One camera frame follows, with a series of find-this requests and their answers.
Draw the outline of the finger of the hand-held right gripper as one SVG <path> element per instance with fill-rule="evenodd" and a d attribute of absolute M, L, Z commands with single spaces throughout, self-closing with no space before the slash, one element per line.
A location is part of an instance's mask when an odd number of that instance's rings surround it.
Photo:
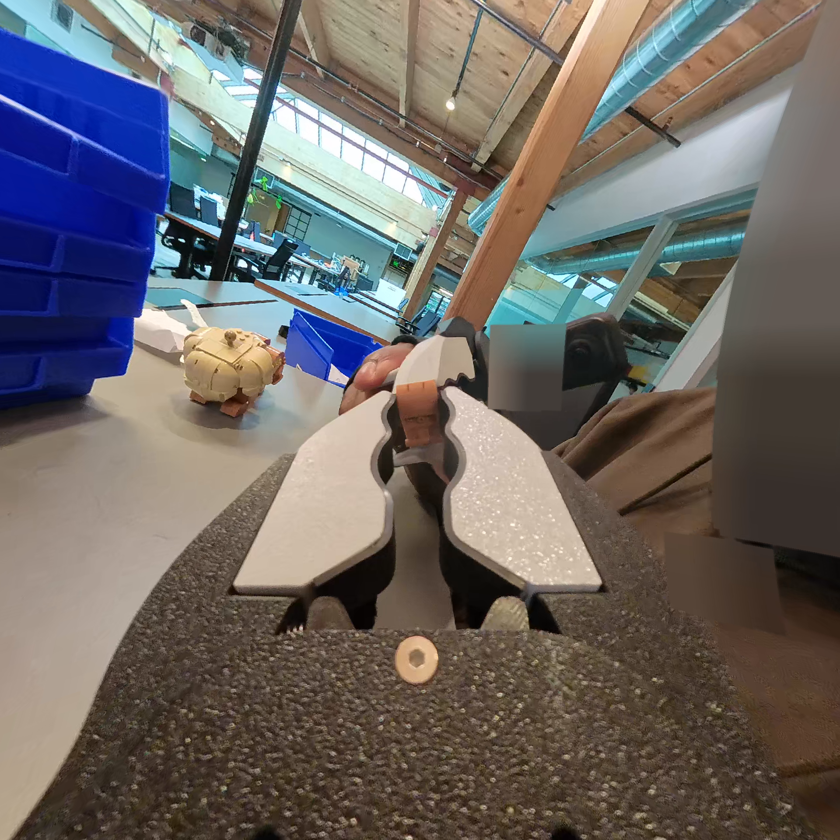
<path fill-rule="evenodd" d="M 428 382 L 440 388 L 460 379 L 476 379 L 476 364 L 467 338 L 435 335 L 414 346 L 395 371 L 393 393 Z"/>

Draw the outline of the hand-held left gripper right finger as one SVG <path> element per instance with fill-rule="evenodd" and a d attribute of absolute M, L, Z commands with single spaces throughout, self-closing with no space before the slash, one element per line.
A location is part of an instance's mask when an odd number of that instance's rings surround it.
<path fill-rule="evenodd" d="M 448 540 L 523 595 L 599 591 L 602 577 L 539 446 L 458 388 L 440 395 L 456 466 L 443 501 Z"/>

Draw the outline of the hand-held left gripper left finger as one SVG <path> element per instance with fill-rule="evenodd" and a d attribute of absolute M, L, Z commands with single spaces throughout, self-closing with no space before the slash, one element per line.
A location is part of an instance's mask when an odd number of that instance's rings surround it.
<path fill-rule="evenodd" d="M 377 393 L 300 446 L 234 578 L 237 594 L 310 594 L 384 549 L 394 402 Z"/>

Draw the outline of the small orange brick assembly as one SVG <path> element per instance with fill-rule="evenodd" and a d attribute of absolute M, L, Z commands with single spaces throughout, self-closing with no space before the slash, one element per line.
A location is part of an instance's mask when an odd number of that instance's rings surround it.
<path fill-rule="evenodd" d="M 402 453 L 430 454 L 444 446 L 444 424 L 440 417 L 439 385 L 435 378 L 395 383 L 393 387 L 402 428 Z"/>

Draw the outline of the tan brown brick toy figure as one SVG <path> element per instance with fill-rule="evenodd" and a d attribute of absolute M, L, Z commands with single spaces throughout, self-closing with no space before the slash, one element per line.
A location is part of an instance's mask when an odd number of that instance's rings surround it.
<path fill-rule="evenodd" d="M 193 403 L 217 403 L 239 418 L 283 375 L 286 354 L 257 332 L 201 327 L 183 344 L 184 381 Z"/>

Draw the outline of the grey desk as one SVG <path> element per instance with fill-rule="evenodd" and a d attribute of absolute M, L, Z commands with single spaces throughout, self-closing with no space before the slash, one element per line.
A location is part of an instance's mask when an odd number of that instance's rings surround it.
<path fill-rule="evenodd" d="M 235 420 L 190 401 L 178 353 L 136 343 L 127 373 L 88 395 L 2 411 L 2 838 L 65 760 L 163 573 L 340 397 L 287 367 Z"/>

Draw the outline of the person's right hand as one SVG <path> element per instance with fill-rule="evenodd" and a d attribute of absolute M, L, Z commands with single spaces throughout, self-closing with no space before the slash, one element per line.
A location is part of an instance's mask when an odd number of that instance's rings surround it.
<path fill-rule="evenodd" d="M 343 415 L 385 388 L 387 377 L 396 371 L 418 344 L 398 341 L 370 353 L 343 388 L 339 415 Z"/>

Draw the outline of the wooden pillar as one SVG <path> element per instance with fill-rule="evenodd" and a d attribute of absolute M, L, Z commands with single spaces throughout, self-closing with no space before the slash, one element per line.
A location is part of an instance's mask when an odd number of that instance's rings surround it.
<path fill-rule="evenodd" d="M 430 230 L 427 241 L 407 279 L 404 289 L 407 298 L 406 307 L 403 311 L 405 320 L 410 321 L 415 317 L 438 259 L 458 222 L 459 214 L 462 212 L 467 198 L 472 196 L 473 193 L 473 188 L 464 178 L 456 179 L 455 190 L 447 199 L 436 225 Z"/>
<path fill-rule="evenodd" d="M 596 1 L 479 238 L 446 317 L 487 322 L 649 1 Z"/>

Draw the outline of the small blue storage bin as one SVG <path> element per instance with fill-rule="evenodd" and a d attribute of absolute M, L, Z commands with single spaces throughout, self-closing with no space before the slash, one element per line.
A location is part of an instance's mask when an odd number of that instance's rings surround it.
<path fill-rule="evenodd" d="M 286 363 L 320 380 L 344 386 L 381 346 L 362 332 L 296 308 L 287 332 Z"/>

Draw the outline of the long wooden table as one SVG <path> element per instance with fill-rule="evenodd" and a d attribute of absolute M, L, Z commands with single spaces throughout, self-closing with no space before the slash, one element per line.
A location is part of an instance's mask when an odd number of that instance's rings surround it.
<path fill-rule="evenodd" d="M 366 334 L 378 343 L 390 343 L 401 334 L 394 318 L 350 297 L 339 297 L 309 284 L 287 281 L 257 279 L 254 285 L 295 308 Z"/>

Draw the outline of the person's brown jacket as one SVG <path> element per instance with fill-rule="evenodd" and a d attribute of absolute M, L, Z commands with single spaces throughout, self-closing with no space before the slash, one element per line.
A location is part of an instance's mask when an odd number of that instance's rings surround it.
<path fill-rule="evenodd" d="M 716 537 L 716 387 L 614 401 L 553 452 L 662 553 L 669 533 Z M 782 635 L 716 625 L 751 722 L 801 809 L 839 838 L 838 559 L 775 549 Z"/>

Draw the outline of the black office chair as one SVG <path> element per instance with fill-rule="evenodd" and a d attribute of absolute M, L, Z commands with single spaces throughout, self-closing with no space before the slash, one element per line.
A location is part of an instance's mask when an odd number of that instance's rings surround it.
<path fill-rule="evenodd" d="M 276 245 L 276 250 L 264 265 L 260 264 L 258 266 L 258 279 L 283 280 L 286 276 L 288 262 L 292 255 L 298 251 L 301 243 L 295 238 L 278 234 L 274 237 L 273 244 Z"/>

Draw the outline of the torn white paper bag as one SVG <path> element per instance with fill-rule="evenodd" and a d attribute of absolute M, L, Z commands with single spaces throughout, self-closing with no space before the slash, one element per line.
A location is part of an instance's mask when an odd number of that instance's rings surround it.
<path fill-rule="evenodd" d="M 144 309 L 140 317 L 134 320 L 133 327 L 133 339 L 136 343 L 164 354 L 177 354 L 179 364 L 184 362 L 183 350 L 186 338 L 195 331 L 209 329 L 209 325 L 194 303 L 181 299 L 181 304 L 188 313 L 191 327 L 176 321 L 166 311 L 154 308 Z"/>

